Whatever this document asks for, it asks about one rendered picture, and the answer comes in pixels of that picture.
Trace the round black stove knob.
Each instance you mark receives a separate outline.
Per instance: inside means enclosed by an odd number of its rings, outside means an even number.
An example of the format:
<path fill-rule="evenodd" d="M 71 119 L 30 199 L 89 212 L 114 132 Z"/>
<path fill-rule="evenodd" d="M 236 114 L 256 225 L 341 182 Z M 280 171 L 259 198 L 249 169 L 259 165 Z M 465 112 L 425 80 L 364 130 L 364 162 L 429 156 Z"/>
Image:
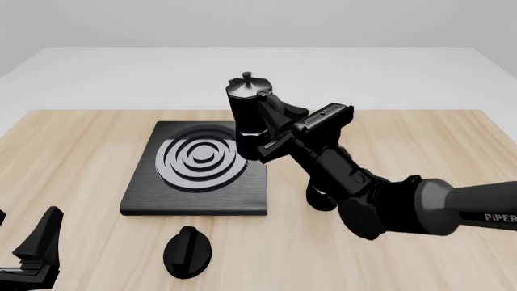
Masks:
<path fill-rule="evenodd" d="M 163 263 L 166 270 L 182 280 L 198 276 L 210 264 L 212 246 L 205 234 L 193 226 L 184 226 L 166 244 Z"/>

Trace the flat black stove plate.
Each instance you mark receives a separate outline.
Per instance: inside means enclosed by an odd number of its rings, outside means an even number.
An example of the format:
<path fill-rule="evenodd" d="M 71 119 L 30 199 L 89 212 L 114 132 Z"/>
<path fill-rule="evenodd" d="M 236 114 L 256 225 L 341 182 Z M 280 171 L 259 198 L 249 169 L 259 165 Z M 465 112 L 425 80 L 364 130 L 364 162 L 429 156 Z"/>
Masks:
<path fill-rule="evenodd" d="M 267 168 L 237 152 L 232 121 L 158 121 L 120 203 L 126 216 L 265 216 Z"/>

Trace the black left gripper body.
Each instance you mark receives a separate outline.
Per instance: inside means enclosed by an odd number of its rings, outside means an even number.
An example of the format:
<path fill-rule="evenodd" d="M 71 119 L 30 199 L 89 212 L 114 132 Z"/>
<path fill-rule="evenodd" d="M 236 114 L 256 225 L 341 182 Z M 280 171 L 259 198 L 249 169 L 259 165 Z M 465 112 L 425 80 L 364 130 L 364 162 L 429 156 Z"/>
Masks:
<path fill-rule="evenodd" d="M 59 257 L 21 259 L 18 268 L 0 268 L 0 291 L 51 289 L 59 276 Z"/>

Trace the black moka pot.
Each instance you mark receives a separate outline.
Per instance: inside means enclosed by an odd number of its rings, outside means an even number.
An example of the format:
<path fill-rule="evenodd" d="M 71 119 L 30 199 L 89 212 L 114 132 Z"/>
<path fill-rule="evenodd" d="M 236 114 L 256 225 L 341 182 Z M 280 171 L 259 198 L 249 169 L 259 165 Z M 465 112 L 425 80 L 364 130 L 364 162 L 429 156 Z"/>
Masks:
<path fill-rule="evenodd" d="M 273 141 L 259 113 L 261 101 L 272 106 L 273 86 L 267 79 L 243 72 L 240 78 L 230 79 L 225 89 L 235 120 L 237 151 L 245 159 L 258 161 L 258 147 Z"/>

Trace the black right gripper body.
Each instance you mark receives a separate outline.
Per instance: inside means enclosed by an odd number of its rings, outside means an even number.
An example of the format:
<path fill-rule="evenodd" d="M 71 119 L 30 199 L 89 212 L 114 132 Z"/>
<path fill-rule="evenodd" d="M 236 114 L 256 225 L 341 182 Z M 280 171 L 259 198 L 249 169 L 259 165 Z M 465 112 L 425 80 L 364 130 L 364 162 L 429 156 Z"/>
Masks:
<path fill-rule="evenodd" d="M 280 137 L 258 147 L 258 160 L 268 164 L 275 159 L 290 155 L 299 164 L 311 163 L 311 150 L 306 145 L 309 135 L 304 131 L 288 130 Z"/>

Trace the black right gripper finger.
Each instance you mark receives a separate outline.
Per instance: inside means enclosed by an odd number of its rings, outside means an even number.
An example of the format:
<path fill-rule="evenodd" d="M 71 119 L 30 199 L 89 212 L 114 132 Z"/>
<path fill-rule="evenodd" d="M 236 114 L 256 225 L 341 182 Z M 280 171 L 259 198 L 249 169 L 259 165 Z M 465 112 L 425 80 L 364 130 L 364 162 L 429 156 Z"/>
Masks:
<path fill-rule="evenodd" d="M 272 96 L 272 107 L 275 111 L 272 119 L 275 122 L 285 122 L 286 120 L 299 120 L 306 117 L 309 114 L 307 108 L 299 108 L 292 106 L 289 103 L 285 103 L 280 100 L 276 95 Z"/>
<path fill-rule="evenodd" d="M 285 132 L 289 126 L 289 119 L 282 113 L 276 111 L 266 101 L 261 101 L 259 103 L 258 111 L 267 126 L 270 138 L 272 140 L 276 140 L 281 137 L 283 132 Z"/>

